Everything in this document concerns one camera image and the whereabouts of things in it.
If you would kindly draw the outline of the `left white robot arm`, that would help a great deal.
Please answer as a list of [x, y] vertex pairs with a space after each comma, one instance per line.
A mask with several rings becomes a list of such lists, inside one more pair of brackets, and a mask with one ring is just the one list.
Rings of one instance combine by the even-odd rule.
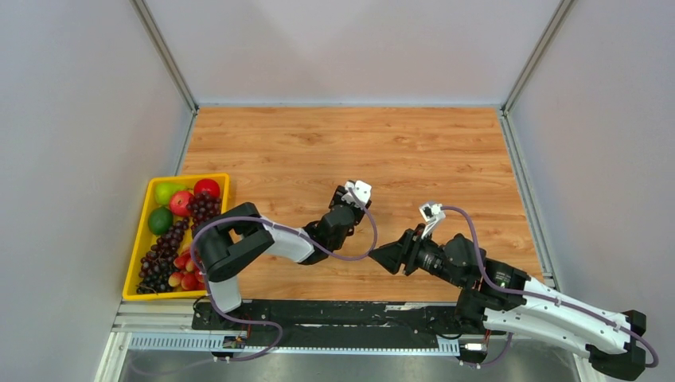
[[348, 260], [338, 250], [363, 219], [375, 221], [369, 211], [371, 196], [370, 184], [347, 181], [336, 188], [328, 212], [302, 228], [266, 218], [251, 202], [199, 224], [189, 252], [205, 277], [214, 321], [223, 329], [235, 329], [242, 322], [243, 299], [237, 276], [264, 254], [305, 266], [328, 258]]

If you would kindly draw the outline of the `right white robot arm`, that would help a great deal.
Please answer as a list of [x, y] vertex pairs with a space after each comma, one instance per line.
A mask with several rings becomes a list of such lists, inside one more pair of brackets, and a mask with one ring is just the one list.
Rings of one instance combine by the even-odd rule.
[[463, 332], [502, 331], [556, 345], [606, 376], [634, 381], [647, 367], [637, 338], [646, 316], [595, 308], [544, 285], [526, 272], [486, 258], [461, 234], [437, 244], [419, 224], [370, 252], [392, 274], [421, 269], [460, 289], [453, 320]]

